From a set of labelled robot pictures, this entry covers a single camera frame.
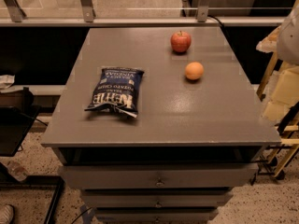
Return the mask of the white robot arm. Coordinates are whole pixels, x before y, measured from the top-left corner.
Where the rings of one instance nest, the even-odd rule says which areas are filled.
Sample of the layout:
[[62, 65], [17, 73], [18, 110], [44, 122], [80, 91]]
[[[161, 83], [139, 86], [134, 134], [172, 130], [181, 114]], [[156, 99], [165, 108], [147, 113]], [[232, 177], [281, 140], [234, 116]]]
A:
[[299, 65], [299, 6], [281, 24], [277, 41], [278, 58]]

